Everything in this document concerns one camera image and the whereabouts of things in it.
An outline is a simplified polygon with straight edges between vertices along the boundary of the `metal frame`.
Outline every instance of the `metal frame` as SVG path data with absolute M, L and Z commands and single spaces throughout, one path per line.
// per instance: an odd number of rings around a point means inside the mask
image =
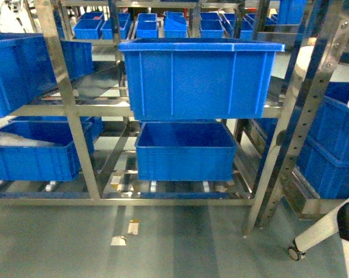
M 65 6 L 109 6 L 110 16 L 116 18 L 117 7 L 161 7 L 161 8 L 190 8 L 192 9 L 191 26 L 192 36 L 197 36 L 197 21 L 201 9 L 206 8 L 238 8 L 240 3 L 213 3 L 201 1 L 197 3 L 182 2 L 130 2 L 130 1 L 82 1 L 82 0 L 59 0 L 58 9 L 63 20 L 63 28 L 66 39 L 72 39 L 70 24 L 65 13 Z M 244 3 L 237 13 L 242 14 Z M 255 24 L 257 26 L 254 38 L 258 38 L 263 31 L 262 22 L 265 21 L 269 0 L 259 3 Z M 39 21 L 45 36 L 48 51 L 50 53 L 52 66 L 61 93 L 60 100 L 38 100 L 26 105 L 12 115 L 66 115 L 70 124 L 71 132 L 76 144 L 80 161 L 82 162 L 82 176 L 85 179 L 86 191 L 83 192 L 43 192 L 42 185 L 39 192 L 10 193 L 3 188 L 0 190 L 0 205 L 67 205 L 67 206 L 251 206 L 244 233 L 251 232 L 258 219 L 259 225 L 268 222 L 275 211 L 276 204 L 283 194 L 283 186 L 288 185 L 292 179 L 292 170 L 295 160 L 300 152 L 306 138 L 309 127 L 314 119 L 315 112 L 323 98 L 324 91 L 330 76 L 349 39 L 349 0 L 315 1 L 310 13 L 304 15 L 299 33 L 296 35 L 294 53 L 292 55 L 290 70 L 286 74 L 287 80 L 291 82 L 285 86 L 271 84 L 269 101 L 264 107 L 265 118 L 279 118 L 276 132 L 273 136 L 271 148 L 268 151 L 267 160 L 264 165 L 255 171 L 248 162 L 247 155 L 239 146 L 234 159 L 234 184 L 238 187 L 234 193 L 226 194 L 224 199 L 216 192 L 199 193 L 200 199 L 157 199 L 162 193 L 149 192 L 150 197 L 142 192 L 110 192 L 104 193 L 106 184 L 111 183 L 112 175 L 122 174 L 132 176 L 137 173 L 134 169 L 115 171 L 115 164 L 123 153 L 123 148 L 131 134 L 131 124 L 127 117 L 132 116 L 128 105 L 124 85 L 122 57 L 118 54 L 117 64 L 119 69 L 120 97 L 107 100 L 76 99 L 73 95 L 73 85 L 69 79 L 60 39 L 58 37 L 56 24 L 53 18 L 53 10 L 49 0 L 35 0 Z M 119 43 L 120 36 L 116 36 L 115 43 Z M 312 46 L 313 52 L 306 58 L 310 62 L 301 69 L 296 65 L 296 59 L 304 58 L 306 55 L 302 47 Z M 93 167 L 85 138 L 82 132 L 80 116 L 122 116 L 125 117 L 125 127 L 119 134 L 119 140 L 107 158 L 103 168 L 98 172 Z M 292 117 L 298 118 L 298 122 L 292 121 Z M 235 138 L 241 141 L 247 121 L 238 120 L 235 128 Z

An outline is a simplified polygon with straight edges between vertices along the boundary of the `blue bin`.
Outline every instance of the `blue bin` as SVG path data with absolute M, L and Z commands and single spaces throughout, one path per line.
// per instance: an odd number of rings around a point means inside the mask
M 241 25 L 240 39 L 251 39 L 253 34 L 253 26 L 246 19 L 243 19 Z
M 84 42 L 61 42 L 70 79 L 94 72 L 92 44 Z
M 269 139 L 272 139 L 274 130 L 277 126 L 278 119 L 276 118 L 260 118 L 254 119 L 254 121 L 260 127 L 260 135 L 263 137 L 264 141 L 267 142 Z
M 83 124 L 92 154 L 90 126 L 91 123 Z M 80 161 L 68 123 L 13 122 L 0 131 L 57 144 L 54 147 L 0 147 L 0 180 L 71 181 L 78 176 Z
M 297 165 L 321 198 L 349 198 L 349 162 L 336 159 L 310 137 L 304 143 Z
M 99 39 L 103 23 L 102 20 L 81 20 L 74 27 L 75 37 L 77 39 Z
M 135 118 L 167 121 L 260 118 L 284 45 L 168 38 L 122 42 L 119 49 Z
M 103 12 L 88 12 L 88 13 L 82 14 L 82 16 L 79 19 L 80 20 L 83 20 L 83 19 L 104 20 L 104 13 Z
M 100 134 L 104 131 L 102 117 L 80 117 L 82 122 L 90 122 L 92 126 L 89 129 L 89 133 L 92 140 L 95 141 Z M 67 122 L 68 119 L 65 116 L 20 116 L 12 119 L 10 122 Z
M 236 15 L 234 13 L 224 13 L 222 15 L 222 24 L 230 37 L 233 38 L 234 28 L 236 24 Z
M 223 27 L 219 20 L 202 20 L 200 33 L 202 38 L 222 38 Z
M 254 13 L 247 13 L 245 15 L 245 19 L 250 22 L 251 25 L 253 25 L 254 23 L 254 19 L 255 19 L 255 14 Z M 268 25 L 276 25 L 277 23 L 271 19 L 270 17 L 266 17 L 266 22 L 265 22 L 265 26 L 268 26 Z
M 349 160 L 349 83 L 331 82 L 309 135 L 339 160 Z
M 236 143 L 221 123 L 144 123 L 135 146 L 141 180 L 232 179 Z
M 185 30 L 164 23 L 164 34 L 166 38 L 187 38 L 187 26 Z
M 221 17 L 218 13 L 209 12 L 209 13 L 200 13 L 201 20 L 221 20 Z
M 138 21 L 157 21 L 156 13 L 140 13 L 137 17 Z
M 275 22 L 278 20 L 278 13 L 271 14 L 271 19 Z
M 139 21 L 135 30 L 136 38 L 157 38 L 159 31 L 156 21 Z
M 277 24 L 300 24 L 307 0 L 281 0 Z
M 122 37 L 122 39 L 126 39 L 129 33 L 130 22 L 127 20 L 120 20 L 119 25 L 120 25 L 120 36 Z M 103 39 L 113 39 L 111 28 L 112 28 L 111 20 L 109 19 L 104 23 L 104 25 L 101 28 Z
M 71 78 L 93 72 L 90 43 L 61 44 Z M 0 34 L 0 118 L 56 86 L 41 34 Z

